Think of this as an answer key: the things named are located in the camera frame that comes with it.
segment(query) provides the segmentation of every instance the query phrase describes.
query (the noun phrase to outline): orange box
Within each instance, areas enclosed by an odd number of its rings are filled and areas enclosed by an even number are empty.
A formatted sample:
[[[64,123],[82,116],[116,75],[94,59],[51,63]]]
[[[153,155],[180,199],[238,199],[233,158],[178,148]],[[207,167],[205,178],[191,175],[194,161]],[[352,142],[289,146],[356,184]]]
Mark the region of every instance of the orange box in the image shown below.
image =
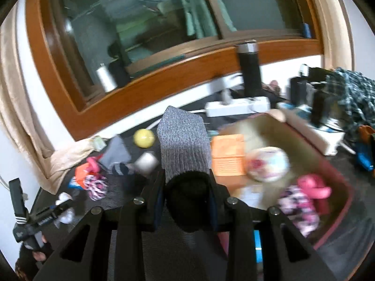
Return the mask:
[[[215,136],[211,142],[212,171],[216,176],[246,175],[242,134]]]
[[[86,171],[90,167],[90,163],[85,163],[83,165],[78,166],[75,169],[75,181],[78,185],[80,185],[82,188],[85,188],[84,180],[86,178],[86,175],[89,173]]]

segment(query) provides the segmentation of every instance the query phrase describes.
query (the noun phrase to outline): clothing pile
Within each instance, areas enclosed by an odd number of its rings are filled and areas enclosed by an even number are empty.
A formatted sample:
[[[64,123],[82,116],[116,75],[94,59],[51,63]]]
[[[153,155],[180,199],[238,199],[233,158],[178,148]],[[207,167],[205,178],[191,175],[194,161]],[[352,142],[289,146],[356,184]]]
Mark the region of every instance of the clothing pile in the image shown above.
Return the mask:
[[[375,81],[339,67],[327,75],[326,82],[326,92],[336,97],[346,114],[346,138],[357,141],[360,125],[375,127]]]

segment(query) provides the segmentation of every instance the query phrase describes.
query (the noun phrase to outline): curtain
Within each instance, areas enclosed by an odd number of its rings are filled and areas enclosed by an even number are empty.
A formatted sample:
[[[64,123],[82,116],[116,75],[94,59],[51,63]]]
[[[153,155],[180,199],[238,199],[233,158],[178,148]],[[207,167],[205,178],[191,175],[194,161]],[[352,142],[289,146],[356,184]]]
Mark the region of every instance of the curtain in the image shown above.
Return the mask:
[[[84,139],[54,152],[38,135],[18,60],[16,9],[17,4],[0,27],[0,127],[31,165],[39,185],[56,194],[66,172],[93,146]]]
[[[353,70],[351,31],[344,17],[346,10],[342,9],[339,0],[314,0],[314,3],[321,24],[324,67]]]

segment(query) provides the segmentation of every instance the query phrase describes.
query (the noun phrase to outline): pink patterned cloth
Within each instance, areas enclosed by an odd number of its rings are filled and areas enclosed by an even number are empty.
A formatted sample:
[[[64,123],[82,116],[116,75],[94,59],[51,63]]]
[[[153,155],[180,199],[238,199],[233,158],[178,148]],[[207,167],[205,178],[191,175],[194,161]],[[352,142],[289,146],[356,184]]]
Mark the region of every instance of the pink patterned cloth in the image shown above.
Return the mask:
[[[307,237],[319,226],[319,215],[313,202],[297,185],[289,186],[277,201],[281,211],[288,216],[303,236]]]
[[[108,191],[108,185],[106,184],[106,177],[96,174],[89,174],[84,180],[85,190],[91,200],[98,201],[105,197]]]

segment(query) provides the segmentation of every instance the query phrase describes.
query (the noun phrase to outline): black table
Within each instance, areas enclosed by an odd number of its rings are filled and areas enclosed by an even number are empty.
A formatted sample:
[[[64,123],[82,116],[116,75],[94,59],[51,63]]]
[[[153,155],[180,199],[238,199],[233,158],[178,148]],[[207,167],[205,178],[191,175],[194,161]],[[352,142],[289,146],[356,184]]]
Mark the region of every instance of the black table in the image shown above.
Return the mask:
[[[203,98],[183,107],[192,111],[204,108],[205,102],[219,100],[218,94]],[[207,129],[217,129],[225,124],[244,119],[247,115],[208,118],[200,114]],[[133,143],[133,134],[139,128],[146,128],[154,120],[145,122],[123,134],[125,145],[135,161],[144,151],[154,151],[161,160],[160,144],[156,140],[149,149],[140,149]],[[372,219],[375,218],[375,180],[372,176],[361,170],[355,163],[354,156],[339,148],[336,156],[327,159],[337,168],[355,188],[356,197],[353,204],[343,219],[341,226],[329,237],[327,242],[318,249],[319,254],[334,272],[338,280],[346,280],[363,261],[372,242],[374,241],[374,228]],[[41,191],[35,200],[33,210],[38,211],[55,202],[61,192],[74,193],[68,188],[69,180],[74,176],[74,168],[64,178],[56,196],[46,191]],[[67,236],[68,232],[78,223],[82,216],[94,206],[104,209],[121,206],[127,200],[139,195],[144,183],[131,187],[123,193],[122,185],[118,178],[108,176],[109,189],[106,198],[94,202],[90,200],[85,191],[76,198],[76,219],[71,225],[62,224],[59,229],[49,225],[44,230],[46,238],[53,247],[57,247]],[[143,233],[144,263],[146,279],[151,280],[212,280],[225,279],[226,255],[224,254],[218,238],[213,233],[195,232],[187,234],[182,232],[171,219],[165,208],[162,224],[156,233]],[[113,256],[115,240],[112,242],[109,258],[108,280],[113,280]]]

